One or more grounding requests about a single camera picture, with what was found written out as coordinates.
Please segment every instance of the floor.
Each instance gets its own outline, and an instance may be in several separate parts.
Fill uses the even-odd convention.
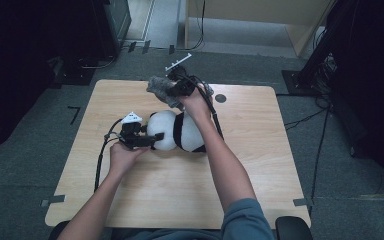
[[[136,41],[137,46],[143,46],[145,41],[150,41],[150,47],[154,48],[169,48],[170,45],[174,45],[177,49],[185,48],[184,0],[130,0],[129,4],[132,26],[127,34],[126,43]],[[202,23],[201,19],[195,18],[189,18],[188,21],[190,29],[187,47],[191,48],[196,45],[201,36]],[[203,26],[204,41],[196,49],[198,51],[298,57],[283,24],[205,19]],[[316,36],[323,29],[323,27],[319,28]],[[143,37],[131,37],[136,32],[144,32]],[[308,59],[312,51],[313,44],[310,43],[300,58]]]

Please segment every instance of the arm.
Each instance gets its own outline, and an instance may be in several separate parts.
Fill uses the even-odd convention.
[[[99,239],[115,192],[135,159],[148,148],[130,151],[120,142],[110,149],[110,171],[98,190],[68,223],[58,239]]]
[[[256,199],[248,173],[218,134],[207,104],[198,90],[189,97],[180,97],[186,111],[194,120],[203,139],[210,162],[214,185],[223,210],[241,199]]]

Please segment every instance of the table top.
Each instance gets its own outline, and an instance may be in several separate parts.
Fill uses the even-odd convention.
[[[211,85],[226,143],[247,170],[270,224],[297,216],[311,224],[306,206],[295,206],[303,193],[274,90],[264,86]],[[91,197],[104,135],[130,112],[146,123],[149,115],[170,109],[146,92],[146,81],[100,80],[87,106],[45,222],[70,220]],[[102,161],[102,181],[109,169],[109,147]],[[122,180],[108,216],[108,227],[220,229],[223,210],[205,153],[179,148],[148,151]]]

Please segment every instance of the gray carpet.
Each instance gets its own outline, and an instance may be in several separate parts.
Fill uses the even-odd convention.
[[[209,83],[271,86],[287,93],[281,70],[300,70],[305,60],[192,52],[184,65]],[[164,67],[186,56],[177,51],[123,50],[118,60],[96,71],[90,86],[48,89],[0,146],[0,239],[47,239],[42,199],[53,195],[93,90],[99,79],[147,80],[164,76]],[[320,108],[312,97],[278,97],[284,122]],[[81,107],[73,125],[75,110]],[[324,113],[288,130],[306,197],[312,193],[315,159]],[[328,116],[312,211],[315,239],[384,239],[384,170],[370,159],[349,155],[347,137],[334,113]]]

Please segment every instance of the person's right hand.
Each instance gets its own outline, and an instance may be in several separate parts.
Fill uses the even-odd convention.
[[[198,89],[195,88],[189,97],[181,96],[178,97],[178,99],[185,106],[186,112],[188,112],[195,122],[197,120],[211,120],[210,109]]]

